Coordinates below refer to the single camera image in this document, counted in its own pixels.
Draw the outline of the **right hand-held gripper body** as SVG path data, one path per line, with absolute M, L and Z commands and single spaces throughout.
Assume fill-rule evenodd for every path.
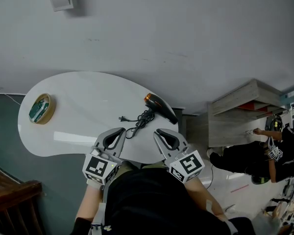
M 168 172 L 182 183 L 197 177 L 205 168 L 199 152 L 191 145 L 180 150 L 165 149 L 163 156 Z

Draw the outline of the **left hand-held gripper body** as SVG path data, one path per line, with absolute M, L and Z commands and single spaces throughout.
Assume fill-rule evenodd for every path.
M 115 176 L 122 162 L 110 150 L 100 151 L 94 144 L 91 152 L 86 154 L 82 172 L 86 179 L 105 185 Z

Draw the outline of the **black orange hair dryer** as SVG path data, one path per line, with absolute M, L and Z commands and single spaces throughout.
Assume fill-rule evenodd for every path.
M 145 128 L 149 122 L 154 120 L 156 114 L 166 118 L 172 124 L 178 123 L 178 118 L 159 96 L 149 93 L 145 96 L 144 102 L 147 110 L 144 110 L 136 119 L 129 120 L 124 116 L 119 117 L 120 122 L 135 122 L 134 127 L 127 129 L 126 139 L 135 137 L 140 129 Z

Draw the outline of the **white kidney-shaped table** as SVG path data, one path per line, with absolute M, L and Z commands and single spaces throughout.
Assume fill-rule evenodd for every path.
M 76 71 L 49 77 L 24 97 L 18 129 L 25 148 L 48 157 L 90 152 L 97 137 L 112 128 L 130 129 L 145 109 L 150 90 L 127 79 L 101 73 Z M 29 111 L 42 94 L 55 100 L 55 111 L 46 124 L 32 123 Z

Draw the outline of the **person's left forearm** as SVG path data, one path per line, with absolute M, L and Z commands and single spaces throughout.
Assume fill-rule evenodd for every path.
M 103 191 L 88 185 L 75 219 L 93 221 L 103 200 Z

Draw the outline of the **person's right forearm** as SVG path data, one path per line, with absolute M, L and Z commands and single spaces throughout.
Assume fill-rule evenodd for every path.
M 189 196 L 193 199 L 196 205 L 206 211 L 207 202 L 211 203 L 211 212 L 222 221 L 227 220 L 218 201 L 211 195 L 211 193 L 202 184 L 199 178 L 193 178 L 185 183 L 185 188 Z

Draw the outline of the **beige wrist band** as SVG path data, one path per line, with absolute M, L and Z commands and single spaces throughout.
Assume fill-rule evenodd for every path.
M 87 184 L 93 188 L 96 188 L 96 189 L 99 189 L 99 190 L 102 190 L 104 188 L 104 185 L 98 183 L 98 182 L 95 182 L 91 179 L 87 179 Z

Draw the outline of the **person's olive trousers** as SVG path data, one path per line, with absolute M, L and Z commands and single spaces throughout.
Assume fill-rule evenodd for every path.
M 163 161 L 154 163 L 154 164 L 140 164 L 139 167 L 135 166 L 133 163 L 130 161 L 124 161 L 118 168 L 117 173 L 115 174 L 113 180 L 116 180 L 118 177 L 121 175 L 125 174 L 126 172 L 129 171 L 137 171 L 141 169 L 150 169 L 150 168 L 160 168 L 160 169 L 165 169 L 168 170 L 168 167 L 165 165 Z

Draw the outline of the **person's black shirt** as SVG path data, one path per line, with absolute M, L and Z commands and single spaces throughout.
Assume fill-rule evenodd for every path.
M 165 169 L 129 171 L 109 185 L 103 222 L 75 220 L 70 235 L 256 235 L 246 217 L 222 221 L 200 209 Z

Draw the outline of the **pink floor strip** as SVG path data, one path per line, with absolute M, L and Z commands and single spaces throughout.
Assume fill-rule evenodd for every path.
M 239 190 L 241 190 L 241 189 L 244 189 L 244 188 L 246 188 L 246 187 L 248 187 L 248 186 L 249 186 L 249 184 L 244 185 L 244 186 L 242 186 L 242 187 L 239 187 L 239 188 L 237 188 L 237 189 L 232 190 L 230 193 L 234 193 L 234 192 L 239 191 Z

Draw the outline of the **grey wooden shelf cabinet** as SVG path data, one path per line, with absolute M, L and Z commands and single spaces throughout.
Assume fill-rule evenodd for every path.
M 209 147 L 221 147 L 264 141 L 251 134 L 265 128 L 266 118 L 286 111 L 281 91 L 259 80 L 249 82 L 208 104 Z

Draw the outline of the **round wooden box green contents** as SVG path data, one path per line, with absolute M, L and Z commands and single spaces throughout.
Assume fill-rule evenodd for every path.
M 56 100 L 50 94 L 37 97 L 29 111 L 29 120 L 34 124 L 44 125 L 50 121 L 56 108 Z

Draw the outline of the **brown wooden furniture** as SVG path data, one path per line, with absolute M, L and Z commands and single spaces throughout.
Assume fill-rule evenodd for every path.
M 39 181 L 18 182 L 0 172 L 0 235 L 45 235 L 37 199 Z

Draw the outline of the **white metal rack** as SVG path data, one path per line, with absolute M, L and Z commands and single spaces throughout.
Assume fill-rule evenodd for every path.
M 286 180 L 282 193 L 272 198 L 261 214 L 269 219 L 270 235 L 294 235 L 294 178 Z

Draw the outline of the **grey file box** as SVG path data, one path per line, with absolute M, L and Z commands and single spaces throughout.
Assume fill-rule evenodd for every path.
M 281 92 L 280 102 L 282 105 L 289 105 L 294 103 L 294 85 Z

